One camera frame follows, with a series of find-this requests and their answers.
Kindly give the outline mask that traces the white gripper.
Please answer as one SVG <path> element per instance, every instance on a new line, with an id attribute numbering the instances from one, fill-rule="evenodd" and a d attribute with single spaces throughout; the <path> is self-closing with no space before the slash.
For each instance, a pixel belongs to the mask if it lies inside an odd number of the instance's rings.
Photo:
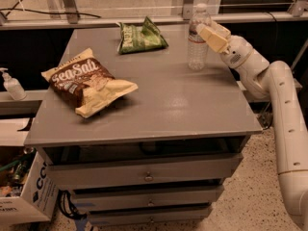
<path id="1" fill-rule="evenodd" d="M 211 27 L 199 24 L 196 31 L 214 52 L 221 53 L 222 61 L 233 69 L 242 64 L 261 62 L 261 54 L 245 38 L 231 36 L 227 28 L 215 21 L 211 22 Z"/>

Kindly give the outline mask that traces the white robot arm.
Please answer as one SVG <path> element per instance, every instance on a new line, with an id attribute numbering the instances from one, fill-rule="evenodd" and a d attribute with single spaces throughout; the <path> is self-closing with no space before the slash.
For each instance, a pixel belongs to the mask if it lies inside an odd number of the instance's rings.
<path id="1" fill-rule="evenodd" d="M 196 31 L 222 61 L 236 70 L 246 90 L 272 106 L 277 175 L 285 209 L 293 222 L 308 231 L 308 131 L 290 67 L 269 62 L 245 38 L 211 22 Z"/>

